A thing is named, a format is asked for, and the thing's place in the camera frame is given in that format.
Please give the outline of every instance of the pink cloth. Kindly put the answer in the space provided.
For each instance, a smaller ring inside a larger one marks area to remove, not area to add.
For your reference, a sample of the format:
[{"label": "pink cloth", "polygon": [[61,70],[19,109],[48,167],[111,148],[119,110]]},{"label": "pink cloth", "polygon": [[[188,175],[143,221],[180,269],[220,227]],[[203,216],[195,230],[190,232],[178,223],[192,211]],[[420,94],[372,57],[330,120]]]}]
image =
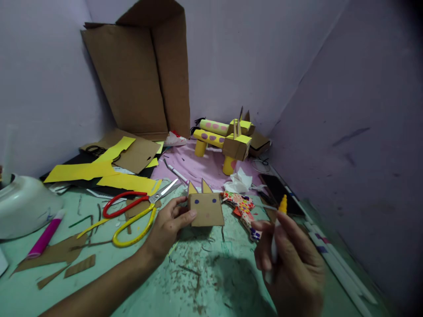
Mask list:
[{"label": "pink cloth", "polygon": [[[199,158],[194,154],[195,143],[196,140],[187,140],[186,145],[169,148],[160,157],[159,165],[154,169],[151,178],[162,179],[167,177],[171,181],[177,178],[164,164],[163,159],[166,159],[168,164],[191,181],[194,186],[201,187],[201,178],[204,178],[212,189],[223,191],[223,184],[230,181],[230,177],[223,174],[222,171],[223,161],[225,160],[222,149],[209,145],[204,157]],[[259,179],[259,173],[251,167],[250,160],[251,158],[243,162],[238,161],[235,171],[242,167],[246,175],[252,176],[253,184],[258,186],[262,182]],[[247,194],[256,195],[256,191],[249,191]]]}]

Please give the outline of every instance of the purple wall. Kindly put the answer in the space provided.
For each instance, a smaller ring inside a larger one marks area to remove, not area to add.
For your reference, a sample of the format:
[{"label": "purple wall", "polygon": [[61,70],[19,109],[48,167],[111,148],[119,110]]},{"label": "purple wall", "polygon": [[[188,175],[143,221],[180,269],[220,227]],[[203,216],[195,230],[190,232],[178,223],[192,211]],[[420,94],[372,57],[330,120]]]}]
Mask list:
[{"label": "purple wall", "polygon": [[18,126],[14,172],[40,176],[114,125],[82,42],[85,0],[0,3],[0,160]]},{"label": "purple wall", "polygon": [[[136,0],[87,0],[114,23]],[[185,8],[191,122],[241,106],[263,134],[278,121],[348,0],[178,0]]]},{"label": "purple wall", "polygon": [[423,267],[423,33],[399,3],[350,2],[273,129],[271,156],[411,312]]}]

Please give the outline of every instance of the red scissor handle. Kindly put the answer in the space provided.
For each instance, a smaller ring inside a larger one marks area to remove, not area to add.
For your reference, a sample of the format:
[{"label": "red scissor handle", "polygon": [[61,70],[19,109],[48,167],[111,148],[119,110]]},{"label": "red scissor handle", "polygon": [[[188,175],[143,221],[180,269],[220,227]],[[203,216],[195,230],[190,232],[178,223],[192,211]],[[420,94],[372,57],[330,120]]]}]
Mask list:
[{"label": "red scissor handle", "polygon": [[[135,200],[132,204],[126,206],[125,208],[122,208],[121,210],[115,211],[112,214],[107,214],[107,210],[109,209],[109,207],[118,199],[122,198],[123,196],[128,196],[128,195],[136,195],[136,196],[144,196],[141,197],[140,199]],[[123,214],[125,211],[131,209],[132,207],[138,205],[140,202],[148,200],[150,197],[146,196],[147,193],[143,193],[143,192],[124,192],[122,194],[117,195],[116,197],[113,197],[105,206],[103,209],[103,217],[104,218],[114,218],[117,217],[121,214]]]}]

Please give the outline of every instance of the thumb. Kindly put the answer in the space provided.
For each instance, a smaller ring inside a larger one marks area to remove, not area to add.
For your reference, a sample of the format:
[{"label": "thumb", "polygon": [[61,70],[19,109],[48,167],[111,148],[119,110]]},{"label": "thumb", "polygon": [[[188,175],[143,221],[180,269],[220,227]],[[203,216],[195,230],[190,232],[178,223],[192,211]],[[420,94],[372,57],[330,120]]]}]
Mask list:
[{"label": "thumb", "polygon": [[197,212],[195,210],[190,210],[175,218],[172,222],[174,223],[176,229],[180,230],[193,222],[196,216]]},{"label": "thumb", "polygon": [[288,239],[285,229],[278,225],[275,228],[275,242],[279,257],[282,259],[284,270],[291,275],[294,280],[301,281],[307,276],[307,269],[301,261],[294,245]]}]

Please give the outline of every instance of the pink marker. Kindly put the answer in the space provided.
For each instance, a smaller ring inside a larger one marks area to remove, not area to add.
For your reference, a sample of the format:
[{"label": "pink marker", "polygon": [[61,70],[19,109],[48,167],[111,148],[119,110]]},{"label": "pink marker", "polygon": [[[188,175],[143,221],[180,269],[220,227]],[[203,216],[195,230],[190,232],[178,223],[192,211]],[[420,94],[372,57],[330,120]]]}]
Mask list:
[{"label": "pink marker", "polygon": [[41,237],[26,256],[27,259],[38,258],[44,252],[52,236],[56,232],[57,227],[62,222],[65,213],[66,211],[64,209],[61,209],[57,212],[57,215],[53,218],[52,222],[50,222],[46,230],[43,232]]}]

